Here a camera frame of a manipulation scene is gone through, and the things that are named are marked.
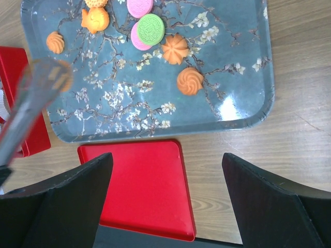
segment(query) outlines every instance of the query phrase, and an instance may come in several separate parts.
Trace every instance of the fish-shaped cookie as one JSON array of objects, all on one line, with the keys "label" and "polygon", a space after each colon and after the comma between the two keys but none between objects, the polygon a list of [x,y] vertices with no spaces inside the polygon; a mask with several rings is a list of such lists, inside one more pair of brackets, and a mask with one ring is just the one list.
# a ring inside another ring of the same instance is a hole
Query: fish-shaped cookie
[{"label": "fish-shaped cookie", "polygon": [[109,15],[104,8],[91,8],[89,12],[82,10],[82,27],[86,27],[91,34],[104,31],[109,25]]}]

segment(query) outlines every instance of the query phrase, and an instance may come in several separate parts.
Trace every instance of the metal tongs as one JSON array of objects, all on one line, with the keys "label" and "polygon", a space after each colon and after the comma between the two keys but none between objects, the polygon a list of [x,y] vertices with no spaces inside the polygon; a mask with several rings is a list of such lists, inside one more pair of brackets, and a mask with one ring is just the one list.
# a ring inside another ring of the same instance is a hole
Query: metal tongs
[{"label": "metal tongs", "polygon": [[63,61],[42,58],[28,65],[19,83],[14,107],[0,134],[0,186],[8,178],[8,168],[43,108],[72,80],[70,66]]}]

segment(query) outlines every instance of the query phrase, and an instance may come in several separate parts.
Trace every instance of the orange cookie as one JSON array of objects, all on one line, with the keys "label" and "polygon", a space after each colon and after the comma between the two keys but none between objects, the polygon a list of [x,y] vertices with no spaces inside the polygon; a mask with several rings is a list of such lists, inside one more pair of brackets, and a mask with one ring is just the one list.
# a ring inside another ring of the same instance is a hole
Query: orange cookie
[{"label": "orange cookie", "polygon": [[82,27],[86,27],[91,34],[104,31],[109,25],[109,15],[104,8],[91,8],[89,12],[82,10]]},{"label": "orange cookie", "polygon": [[171,65],[180,65],[189,53],[186,40],[179,34],[174,37],[169,35],[165,40],[165,44],[162,45],[163,58],[165,58]]},{"label": "orange cookie", "polygon": [[202,89],[203,75],[195,68],[184,69],[177,77],[177,87],[184,95],[196,95]]},{"label": "orange cookie", "polygon": [[103,8],[107,5],[108,0],[85,0],[88,8]]},{"label": "orange cookie", "polygon": [[71,89],[72,83],[73,83],[73,76],[72,76],[72,71],[71,71],[71,66],[69,65],[68,62],[64,60],[58,60],[58,62],[65,67],[68,67],[68,73],[65,74],[64,79],[67,81],[65,86],[62,88],[61,92],[66,92]]},{"label": "orange cookie", "polygon": [[55,54],[60,54],[64,50],[64,40],[63,36],[60,35],[57,31],[52,32],[48,35],[46,40],[46,45],[49,50]]}]

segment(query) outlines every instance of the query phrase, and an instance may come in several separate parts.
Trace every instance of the red container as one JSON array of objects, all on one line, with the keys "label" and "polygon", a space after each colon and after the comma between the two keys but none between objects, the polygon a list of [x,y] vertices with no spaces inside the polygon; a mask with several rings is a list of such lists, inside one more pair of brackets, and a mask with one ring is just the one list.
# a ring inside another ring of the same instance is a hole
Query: red container
[{"label": "red container", "polygon": [[177,141],[83,145],[83,164],[103,153],[114,159],[100,224],[193,241],[195,225],[182,148]]},{"label": "red container", "polygon": [[[23,48],[8,48],[0,46],[0,78],[4,92],[12,108],[15,101],[17,84],[22,70],[28,64]],[[30,134],[22,144],[22,151],[16,157],[26,157],[51,148],[47,128],[42,114],[36,120]]]}]

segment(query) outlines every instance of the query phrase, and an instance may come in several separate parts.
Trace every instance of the wooden table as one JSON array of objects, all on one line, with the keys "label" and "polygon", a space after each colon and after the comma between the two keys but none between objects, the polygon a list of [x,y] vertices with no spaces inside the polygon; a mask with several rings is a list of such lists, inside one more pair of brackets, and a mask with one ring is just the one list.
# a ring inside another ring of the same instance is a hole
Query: wooden table
[{"label": "wooden table", "polygon": [[[27,44],[21,0],[0,0],[0,45]],[[241,243],[221,160],[232,152],[263,169],[331,191],[331,1],[269,0],[276,103],[257,127],[178,137],[182,143],[197,236]],[[64,144],[50,125],[52,148],[17,159],[6,190],[79,165],[77,145]]]}]

